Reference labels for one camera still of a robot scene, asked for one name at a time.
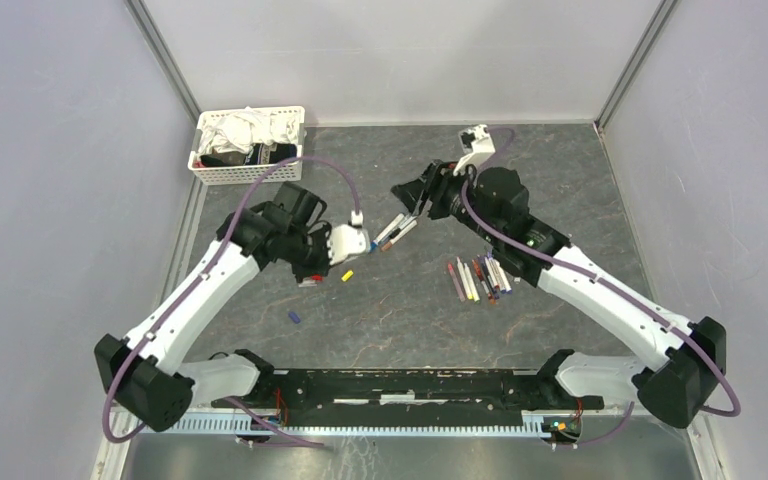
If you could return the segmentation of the yellow capped white marker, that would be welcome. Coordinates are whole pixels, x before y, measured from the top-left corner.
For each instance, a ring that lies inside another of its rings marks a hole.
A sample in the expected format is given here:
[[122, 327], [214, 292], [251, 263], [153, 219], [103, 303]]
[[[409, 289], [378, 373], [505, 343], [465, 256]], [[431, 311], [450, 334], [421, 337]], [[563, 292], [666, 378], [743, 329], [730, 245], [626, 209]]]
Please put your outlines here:
[[469, 282], [469, 287], [470, 287], [470, 290], [471, 290], [471, 295], [472, 295], [473, 301], [476, 302], [476, 303], [479, 303], [481, 301], [481, 299], [482, 299], [482, 295], [480, 294], [480, 292], [477, 289], [477, 286], [476, 286], [476, 283], [475, 283], [475, 279], [474, 279], [473, 274], [472, 274], [472, 272], [470, 270], [470, 267], [467, 264], [464, 264], [464, 270], [465, 270], [465, 275], [467, 277], [467, 280]]

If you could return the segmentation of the blue capped white marker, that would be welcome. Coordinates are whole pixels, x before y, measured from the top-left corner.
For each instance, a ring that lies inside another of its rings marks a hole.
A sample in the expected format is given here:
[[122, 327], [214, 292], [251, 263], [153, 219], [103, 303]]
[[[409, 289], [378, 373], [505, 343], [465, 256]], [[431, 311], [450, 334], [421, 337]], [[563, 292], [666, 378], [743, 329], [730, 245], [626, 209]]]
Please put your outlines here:
[[382, 246], [386, 239], [389, 238], [391, 233], [401, 225], [405, 218], [404, 213], [397, 214], [390, 223], [383, 228], [383, 230], [375, 237], [370, 246], [370, 251], [375, 251], [378, 247]]

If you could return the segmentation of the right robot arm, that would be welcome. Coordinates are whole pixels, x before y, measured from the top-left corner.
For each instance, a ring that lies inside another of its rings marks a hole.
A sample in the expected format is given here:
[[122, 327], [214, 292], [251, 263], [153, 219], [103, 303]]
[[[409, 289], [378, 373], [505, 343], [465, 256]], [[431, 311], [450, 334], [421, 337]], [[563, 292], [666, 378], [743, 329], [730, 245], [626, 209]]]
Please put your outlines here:
[[531, 213], [516, 171], [470, 166], [458, 175], [435, 161], [390, 191], [412, 213], [457, 220], [490, 245], [504, 272], [575, 307], [629, 349], [627, 356], [558, 353], [537, 382], [545, 405], [562, 408], [575, 397], [635, 403], [675, 428], [688, 427], [699, 413], [740, 413], [726, 380], [724, 326], [671, 312], [596, 265]]

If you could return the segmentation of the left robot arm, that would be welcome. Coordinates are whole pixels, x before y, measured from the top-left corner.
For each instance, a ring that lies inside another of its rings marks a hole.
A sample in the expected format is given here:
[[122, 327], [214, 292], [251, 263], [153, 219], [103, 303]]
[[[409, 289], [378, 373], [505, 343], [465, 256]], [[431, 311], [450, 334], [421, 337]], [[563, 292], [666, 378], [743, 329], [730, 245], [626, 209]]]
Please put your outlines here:
[[260, 357], [238, 351], [185, 362], [195, 340], [223, 306], [266, 266], [291, 265], [298, 281], [327, 274], [327, 204], [294, 183], [274, 198], [229, 214], [196, 268], [146, 320], [123, 338], [110, 334], [94, 348], [102, 384], [113, 401], [155, 432], [173, 427], [196, 404], [239, 397], [266, 405], [274, 381]]

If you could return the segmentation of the red clear pen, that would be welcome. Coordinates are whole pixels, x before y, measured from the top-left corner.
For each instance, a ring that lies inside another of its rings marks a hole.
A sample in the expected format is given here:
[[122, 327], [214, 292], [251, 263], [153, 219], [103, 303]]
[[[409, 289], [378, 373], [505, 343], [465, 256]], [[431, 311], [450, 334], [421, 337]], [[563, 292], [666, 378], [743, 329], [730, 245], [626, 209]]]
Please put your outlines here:
[[488, 302], [491, 305], [495, 304], [496, 303], [496, 299], [494, 297], [494, 292], [493, 292], [492, 286], [487, 282], [487, 277], [486, 277], [486, 275], [484, 274], [484, 272], [483, 272], [483, 270], [481, 268], [480, 262], [477, 259], [472, 259], [471, 262], [472, 262], [472, 265], [473, 265], [473, 270], [475, 271], [475, 274], [476, 274], [476, 276], [478, 278], [479, 285], [483, 289], [483, 291], [484, 291], [484, 293], [485, 293], [485, 295], [486, 295], [486, 297], [488, 299]]

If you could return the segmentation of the white plastic basket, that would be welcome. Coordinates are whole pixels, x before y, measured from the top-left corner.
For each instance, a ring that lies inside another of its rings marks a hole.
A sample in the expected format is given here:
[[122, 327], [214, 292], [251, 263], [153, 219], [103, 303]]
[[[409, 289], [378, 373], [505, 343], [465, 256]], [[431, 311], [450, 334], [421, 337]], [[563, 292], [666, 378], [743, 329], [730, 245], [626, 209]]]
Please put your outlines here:
[[290, 162], [266, 180], [296, 181], [303, 154], [306, 110], [302, 106], [246, 107], [200, 114], [188, 169], [208, 186], [249, 184], [272, 165]]

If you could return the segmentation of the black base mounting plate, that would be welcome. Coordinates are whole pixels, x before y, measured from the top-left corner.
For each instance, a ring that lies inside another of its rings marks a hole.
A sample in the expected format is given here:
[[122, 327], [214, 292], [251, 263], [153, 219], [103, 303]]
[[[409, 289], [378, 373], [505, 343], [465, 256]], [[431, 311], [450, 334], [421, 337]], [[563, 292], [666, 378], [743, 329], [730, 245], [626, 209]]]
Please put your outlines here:
[[501, 427], [525, 413], [605, 405], [573, 397], [547, 373], [515, 369], [275, 370], [240, 399], [288, 427]]

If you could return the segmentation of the white cloth in basket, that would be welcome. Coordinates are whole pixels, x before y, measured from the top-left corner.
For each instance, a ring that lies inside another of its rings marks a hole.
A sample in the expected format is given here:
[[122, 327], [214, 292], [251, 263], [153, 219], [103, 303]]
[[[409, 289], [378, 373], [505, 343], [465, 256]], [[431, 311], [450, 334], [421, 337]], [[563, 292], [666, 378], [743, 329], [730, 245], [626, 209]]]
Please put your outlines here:
[[194, 151], [248, 152], [258, 143], [300, 145], [304, 119], [301, 106], [205, 111], [198, 118]]

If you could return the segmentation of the aluminium frame rail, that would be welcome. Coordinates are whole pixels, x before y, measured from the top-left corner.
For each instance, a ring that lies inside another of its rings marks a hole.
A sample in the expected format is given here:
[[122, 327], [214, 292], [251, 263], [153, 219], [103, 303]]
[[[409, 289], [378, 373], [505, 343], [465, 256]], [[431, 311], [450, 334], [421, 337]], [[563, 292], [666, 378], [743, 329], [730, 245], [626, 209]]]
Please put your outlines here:
[[163, 37], [148, 5], [143, 0], [125, 0], [135, 24], [141, 32], [156, 62], [190, 119], [196, 123], [201, 109], [174, 55]]

